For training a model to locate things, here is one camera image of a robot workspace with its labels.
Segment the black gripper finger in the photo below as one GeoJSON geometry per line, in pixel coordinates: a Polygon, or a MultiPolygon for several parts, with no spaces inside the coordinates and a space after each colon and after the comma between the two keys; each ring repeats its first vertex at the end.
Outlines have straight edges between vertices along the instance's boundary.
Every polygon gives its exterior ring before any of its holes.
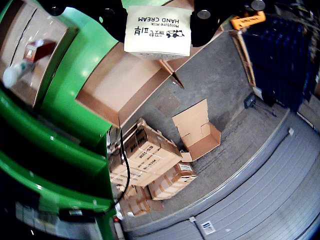
{"type": "Polygon", "coordinates": [[[264,10],[274,3],[274,0],[195,0],[190,16],[192,46],[206,45],[219,26],[230,16],[245,10],[245,6],[252,10],[264,10]]]}
{"type": "Polygon", "coordinates": [[[74,8],[98,22],[114,39],[123,43],[127,10],[120,0],[40,0],[39,4],[52,16],[74,8]]]}

